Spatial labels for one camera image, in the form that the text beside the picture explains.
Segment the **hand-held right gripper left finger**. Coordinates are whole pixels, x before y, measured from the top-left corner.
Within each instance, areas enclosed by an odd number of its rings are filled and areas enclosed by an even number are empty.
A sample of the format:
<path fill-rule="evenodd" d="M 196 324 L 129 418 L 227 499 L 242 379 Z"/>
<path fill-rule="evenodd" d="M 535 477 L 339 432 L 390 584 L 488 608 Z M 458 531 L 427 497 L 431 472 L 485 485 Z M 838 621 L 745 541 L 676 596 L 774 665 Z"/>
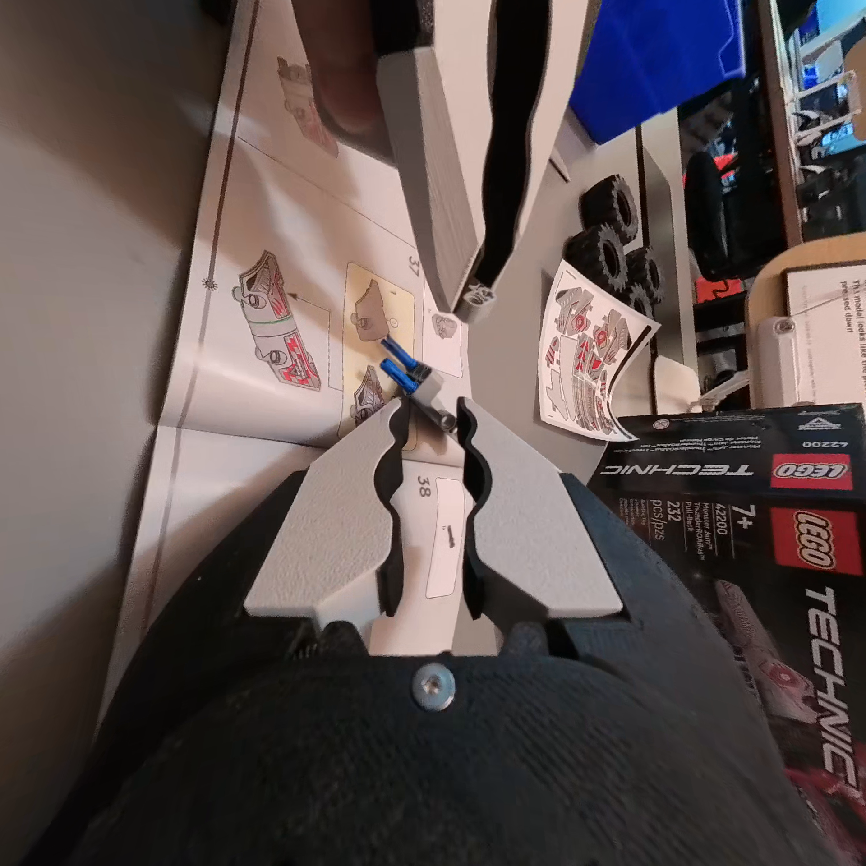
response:
<path fill-rule="evenodd" d="M 369 626 L 404 589 L 401 520 L 410 406 L 391 401 L 317 458 L 245 599 L 253 617 Z"/>

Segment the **person's left hand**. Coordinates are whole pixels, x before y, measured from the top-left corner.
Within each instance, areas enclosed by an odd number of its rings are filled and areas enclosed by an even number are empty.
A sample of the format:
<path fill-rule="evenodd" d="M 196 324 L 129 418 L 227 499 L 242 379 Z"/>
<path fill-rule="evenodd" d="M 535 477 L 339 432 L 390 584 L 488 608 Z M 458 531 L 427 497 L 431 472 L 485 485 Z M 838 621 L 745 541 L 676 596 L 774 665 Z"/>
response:
<path fill-rule="evenodd" d="M 324 109 L 347 134 L 385 134 L 369 3 L 310 1 L 294 6 Z"/>

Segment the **instruction sign on board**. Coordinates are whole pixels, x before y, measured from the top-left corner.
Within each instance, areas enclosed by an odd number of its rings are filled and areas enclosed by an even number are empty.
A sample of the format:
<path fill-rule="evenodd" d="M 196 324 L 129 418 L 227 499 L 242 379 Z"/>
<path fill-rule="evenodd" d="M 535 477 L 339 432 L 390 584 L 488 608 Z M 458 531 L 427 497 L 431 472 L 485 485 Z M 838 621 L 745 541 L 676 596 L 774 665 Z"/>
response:
<path fill-rule="evenodd" d="M 759 327 L 765 319 L 785 312 L 785 278 L 790 269 L 825 268 L 864 260 L 865 233 L 837 235 L 797 244 L 773 258 L 763 267 L 746 294 L 745 335 L 750 408 L 773 407 L 763 394 L 763 374 L 759 358 Z"/>

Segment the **grey toy piece blue pins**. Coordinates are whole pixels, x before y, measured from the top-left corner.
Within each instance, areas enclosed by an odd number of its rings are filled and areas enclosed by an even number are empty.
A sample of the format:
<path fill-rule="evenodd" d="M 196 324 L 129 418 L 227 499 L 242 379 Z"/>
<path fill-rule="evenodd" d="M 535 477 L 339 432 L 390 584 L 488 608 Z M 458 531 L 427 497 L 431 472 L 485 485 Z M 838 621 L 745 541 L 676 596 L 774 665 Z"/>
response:
<path fill-rule="evenodd" d="M 380 362 L 385 375 L 440 431 L 454 433 L 457 418 L 442 401 L 444 382 L 439 372 L 413 358 L 390 336 L 384 337 L 380 344 L 388 355 Z"/>

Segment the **black toy set box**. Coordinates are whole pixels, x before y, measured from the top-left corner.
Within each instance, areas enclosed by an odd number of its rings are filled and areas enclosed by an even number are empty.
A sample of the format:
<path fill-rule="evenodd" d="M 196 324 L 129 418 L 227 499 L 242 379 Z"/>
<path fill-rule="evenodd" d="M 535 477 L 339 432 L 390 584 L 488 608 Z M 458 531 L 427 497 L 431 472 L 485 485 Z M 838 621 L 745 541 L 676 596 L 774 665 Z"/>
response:
<path fill-rule="evenodd" d="M 590 490 L 732 645 L 829 848 L 864 864 L 861 404 L 624 421 Z"/>

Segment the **white desk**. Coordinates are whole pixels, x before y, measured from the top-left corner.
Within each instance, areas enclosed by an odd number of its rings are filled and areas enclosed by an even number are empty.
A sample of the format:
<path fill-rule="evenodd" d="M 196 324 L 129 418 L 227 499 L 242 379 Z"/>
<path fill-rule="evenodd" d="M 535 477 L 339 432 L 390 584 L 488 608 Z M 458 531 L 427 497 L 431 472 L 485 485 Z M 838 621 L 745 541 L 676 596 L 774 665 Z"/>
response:
<path fill-rule="evenodd" d="M 2 2 L 2 864 L 81 772 L 174 351 L 230 31 Z"/>

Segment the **white sign holder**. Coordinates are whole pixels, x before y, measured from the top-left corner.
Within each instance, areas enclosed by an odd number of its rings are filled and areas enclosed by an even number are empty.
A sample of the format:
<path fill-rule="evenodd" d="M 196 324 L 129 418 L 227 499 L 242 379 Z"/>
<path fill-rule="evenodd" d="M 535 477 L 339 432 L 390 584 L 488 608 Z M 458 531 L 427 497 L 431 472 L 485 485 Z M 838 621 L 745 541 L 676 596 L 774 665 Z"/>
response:
<path fill-rule="evenodd" d="M 797 324 L 790 316 L 764 318 L 752 330 L 752 396 L 759 408 L 814 405 L 801 384 Z"/>

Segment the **black office chair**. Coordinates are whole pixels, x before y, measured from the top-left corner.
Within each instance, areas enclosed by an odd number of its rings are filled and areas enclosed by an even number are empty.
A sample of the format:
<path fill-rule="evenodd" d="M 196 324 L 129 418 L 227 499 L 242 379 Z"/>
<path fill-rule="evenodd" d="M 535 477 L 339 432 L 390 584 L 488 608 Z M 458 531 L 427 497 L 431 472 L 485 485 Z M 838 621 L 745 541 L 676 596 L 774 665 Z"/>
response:
<path fill-rule="evenodd" d="M 685 172 L 687 240 L 702 278 L 753 278 L 787 249 L 775 173 L 753 160 L 734 168 L 725 185 L 707 152 L 692 155 Z"/>

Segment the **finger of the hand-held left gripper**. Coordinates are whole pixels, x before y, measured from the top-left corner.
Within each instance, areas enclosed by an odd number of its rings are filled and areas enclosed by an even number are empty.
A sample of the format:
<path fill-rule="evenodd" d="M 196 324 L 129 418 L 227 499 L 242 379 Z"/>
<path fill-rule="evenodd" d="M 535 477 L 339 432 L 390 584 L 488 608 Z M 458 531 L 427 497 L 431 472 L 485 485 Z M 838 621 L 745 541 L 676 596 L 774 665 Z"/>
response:
<path fill-rule="evenodd" d="M 434 2 L 431 47 L 377 58 L 376 83 L 428 287 L 457 316 L 484 239 L 495 2 Z"/>
<path fill-rule="evenodd" d="M 534 208 L 598 17 L 598 1 L 493 4 L 484 239 L 456 307 L 458 319 L 482 319 L 492 308 Z"/>

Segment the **blue plastic bin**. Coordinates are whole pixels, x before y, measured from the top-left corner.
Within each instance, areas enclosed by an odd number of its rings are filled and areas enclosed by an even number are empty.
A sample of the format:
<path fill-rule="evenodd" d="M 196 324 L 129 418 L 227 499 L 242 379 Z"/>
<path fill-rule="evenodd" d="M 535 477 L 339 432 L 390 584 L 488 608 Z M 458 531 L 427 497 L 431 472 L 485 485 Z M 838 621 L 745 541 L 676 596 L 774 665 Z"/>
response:
<path fill-rule="evenodd" d="M 602 145 L 745 73 L 736 1 L 603 1 L 569 105 Z"/>

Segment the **building instruction booklet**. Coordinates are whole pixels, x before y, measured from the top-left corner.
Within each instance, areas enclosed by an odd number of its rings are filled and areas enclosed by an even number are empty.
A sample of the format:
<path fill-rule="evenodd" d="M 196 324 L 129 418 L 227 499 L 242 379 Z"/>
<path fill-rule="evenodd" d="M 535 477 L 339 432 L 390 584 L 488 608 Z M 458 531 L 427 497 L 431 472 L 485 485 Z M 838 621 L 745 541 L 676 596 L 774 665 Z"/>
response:
<path fill-rule="evenodd" d="M 471 394 L 469 330 L 432 299 L 396 170 L 322 124 L 291 3 L 238 2 L 99 721 L 193 568 L 396 395 L 363 299 L 445 402 Z"/>

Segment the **wooden office table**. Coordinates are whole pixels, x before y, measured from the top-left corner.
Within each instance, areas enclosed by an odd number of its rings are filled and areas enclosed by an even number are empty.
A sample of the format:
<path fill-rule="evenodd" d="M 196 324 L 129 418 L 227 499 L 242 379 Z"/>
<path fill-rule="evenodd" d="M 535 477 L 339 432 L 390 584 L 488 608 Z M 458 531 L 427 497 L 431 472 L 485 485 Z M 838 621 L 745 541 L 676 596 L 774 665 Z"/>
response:
<path fill-rule="evenodd" d="M 797 147 L 793 143 L 788 98 L 795 86 L 788 64 L 784 32 L 775 1 L 754 1 L 760 32 L 763 81 L 774 144 L 774 161 L 787 248 L 803 243 L 802 218 L 797 203 L 800 181 Z"/>

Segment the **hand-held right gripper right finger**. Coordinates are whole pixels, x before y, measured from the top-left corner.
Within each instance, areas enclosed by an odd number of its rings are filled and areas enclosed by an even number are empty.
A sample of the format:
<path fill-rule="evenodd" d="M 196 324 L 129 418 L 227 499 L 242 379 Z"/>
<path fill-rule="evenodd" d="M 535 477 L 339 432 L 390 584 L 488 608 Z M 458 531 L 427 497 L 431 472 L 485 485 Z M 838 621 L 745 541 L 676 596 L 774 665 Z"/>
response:
<path fill-rule="evenodd" d="M 622 612 L 558 468 L 467 397 L 458 399 L 457 437 L 473 500 L 462 565 L 472 618 L 514 626 Z"/>

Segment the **toy sticker sheet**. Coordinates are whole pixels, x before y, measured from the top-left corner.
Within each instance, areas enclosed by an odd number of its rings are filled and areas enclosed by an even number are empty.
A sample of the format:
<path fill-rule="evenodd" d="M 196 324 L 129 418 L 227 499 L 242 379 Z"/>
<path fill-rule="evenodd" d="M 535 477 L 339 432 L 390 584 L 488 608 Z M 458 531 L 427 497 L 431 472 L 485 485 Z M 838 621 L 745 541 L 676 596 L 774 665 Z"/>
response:
<path fill-rule="evenodd" d="M 635 441 L 612 410 L 612 392 L 659 328 L 561 260 L 539 336 L 541 422 L 601 442 Z"/>

